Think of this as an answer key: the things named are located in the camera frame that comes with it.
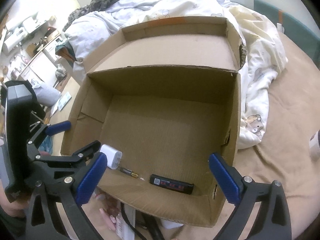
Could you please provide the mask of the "person left hand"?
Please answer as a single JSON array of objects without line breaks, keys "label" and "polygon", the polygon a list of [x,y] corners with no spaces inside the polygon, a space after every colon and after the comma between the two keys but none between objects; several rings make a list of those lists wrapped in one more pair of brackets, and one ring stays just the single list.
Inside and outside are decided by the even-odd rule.
[{"label": "person left hand", "polygon": [[4,212],[11,216],[11,217],[18,217],[23,218],[25,217],[25,209],[29,206],[29,198],[28,197],[21,197],[18,198],[18,200],[15,200],[14,202],[9,202],[5,192],[3,185],[1,183],[0,185],[0,198],[1,198],[1,207],[4,210]]}]

